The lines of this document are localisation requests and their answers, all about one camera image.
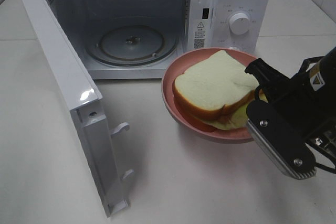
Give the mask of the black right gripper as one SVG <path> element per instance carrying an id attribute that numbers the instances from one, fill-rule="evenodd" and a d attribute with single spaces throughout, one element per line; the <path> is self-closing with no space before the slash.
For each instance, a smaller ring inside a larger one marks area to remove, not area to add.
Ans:
<path id="1" fill-rule="evenodd" d="M 251 103 L 251 131 L 272 151 L 335 150 L 335 58 L 305 59 L 291 78 L 261 58 L 245 73 L 259 86 Z"/>

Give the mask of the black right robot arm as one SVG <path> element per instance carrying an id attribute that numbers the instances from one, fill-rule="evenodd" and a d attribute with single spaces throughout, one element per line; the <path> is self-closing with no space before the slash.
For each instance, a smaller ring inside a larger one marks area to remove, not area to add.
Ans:
<path id="1" fill-rule="evenodd" d="M 245 72 L 259 86 L 247 107 L 248 127 L 259 146 L 278 154 L 308 146 L 335 157 L 335 50 L 305 59 L 291 78 L 266 64 L 251 62 Z"/>

